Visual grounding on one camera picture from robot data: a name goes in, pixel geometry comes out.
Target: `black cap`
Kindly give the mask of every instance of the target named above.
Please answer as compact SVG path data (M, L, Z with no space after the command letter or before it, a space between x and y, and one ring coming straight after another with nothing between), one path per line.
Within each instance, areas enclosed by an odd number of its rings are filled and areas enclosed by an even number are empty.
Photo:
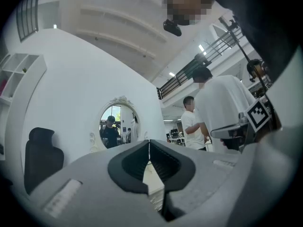
M107 120L110 121L110 122L115 122L116 121L115 117L112 116L112 115L108 116Z

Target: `metal railing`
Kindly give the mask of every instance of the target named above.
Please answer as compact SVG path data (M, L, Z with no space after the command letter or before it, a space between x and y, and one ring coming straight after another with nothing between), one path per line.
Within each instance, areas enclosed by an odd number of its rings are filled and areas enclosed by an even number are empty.
M16 12L20 41L36 33L38 28L38 0L21 0Z
M244 37L240 27L232 31L239 41ZM198 66L208 66L218 57L222 56L222 53L234 46L236 42L231 36L230 32L226 32L216 41L211 43L203 52L197 54L195 58L187 64L181 71L179 71L172 79L165 83L161 88L157 88L158 98L163 99L169 93L174 91L176 88L187 82L192 78L193 71Z

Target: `chair backrest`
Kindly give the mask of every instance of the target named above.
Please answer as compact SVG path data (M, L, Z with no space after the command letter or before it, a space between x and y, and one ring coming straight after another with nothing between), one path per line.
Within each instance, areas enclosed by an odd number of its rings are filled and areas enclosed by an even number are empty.
M25 150L24 187L30 194L42 181L63 167L64 154L52 145L53 130L34 128Z

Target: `fluorescent light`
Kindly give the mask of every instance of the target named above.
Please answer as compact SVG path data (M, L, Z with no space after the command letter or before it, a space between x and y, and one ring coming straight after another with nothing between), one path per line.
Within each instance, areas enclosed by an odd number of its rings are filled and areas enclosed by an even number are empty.
M203 52L204 51L204 48L203 48L203 46L202 45L199 45L199 48L200 48L200 50Z

